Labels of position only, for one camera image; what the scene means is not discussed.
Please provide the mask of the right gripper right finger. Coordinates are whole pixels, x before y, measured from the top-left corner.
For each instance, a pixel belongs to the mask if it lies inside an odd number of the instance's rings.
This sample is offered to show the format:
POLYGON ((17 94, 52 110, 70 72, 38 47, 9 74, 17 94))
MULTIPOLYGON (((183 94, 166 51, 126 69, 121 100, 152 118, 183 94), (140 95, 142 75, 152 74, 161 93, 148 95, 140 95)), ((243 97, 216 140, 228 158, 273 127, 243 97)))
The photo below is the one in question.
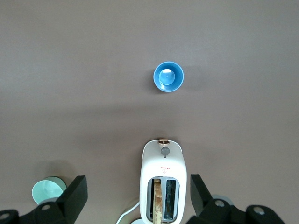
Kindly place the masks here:
POLYGON ((284 221, 272 209, 262 205, 250 205, 245 211, 226 200, 213 198, 199 174, 191 175, 191 202, 196 215, 188 224, 283 224, 284 221))

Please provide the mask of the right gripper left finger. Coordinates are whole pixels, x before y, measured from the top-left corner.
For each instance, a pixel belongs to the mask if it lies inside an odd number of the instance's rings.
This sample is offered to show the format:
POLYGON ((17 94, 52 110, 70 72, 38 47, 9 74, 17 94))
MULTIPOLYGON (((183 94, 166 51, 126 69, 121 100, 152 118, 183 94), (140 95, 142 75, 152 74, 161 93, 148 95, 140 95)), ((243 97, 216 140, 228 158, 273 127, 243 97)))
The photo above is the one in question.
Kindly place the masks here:
POLYGON ((2 224, 73 224, 88 199, 86 176, 77 176, 54 202, 45 202, 20 216, 17 210, 2 210, 2 224))

